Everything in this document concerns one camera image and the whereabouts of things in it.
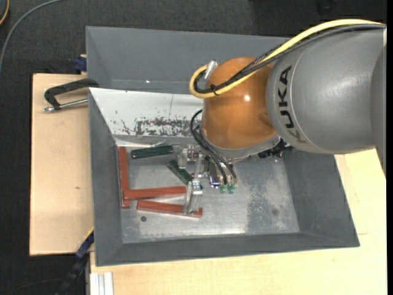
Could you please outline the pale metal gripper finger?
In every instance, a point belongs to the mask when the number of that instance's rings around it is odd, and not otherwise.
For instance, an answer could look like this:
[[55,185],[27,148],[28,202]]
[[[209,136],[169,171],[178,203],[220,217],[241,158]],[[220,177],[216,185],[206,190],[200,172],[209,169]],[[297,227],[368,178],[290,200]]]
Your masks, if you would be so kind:
[[177,155],[177,165],[181,169],[186,169],[187,164],[197,160],[201,148],[197,144],[188,144],[183,147]]
[[186,189],[186,201],[182,208],[184,215],[196,215],[201,211],[203,189],[199,181],[190,181]]

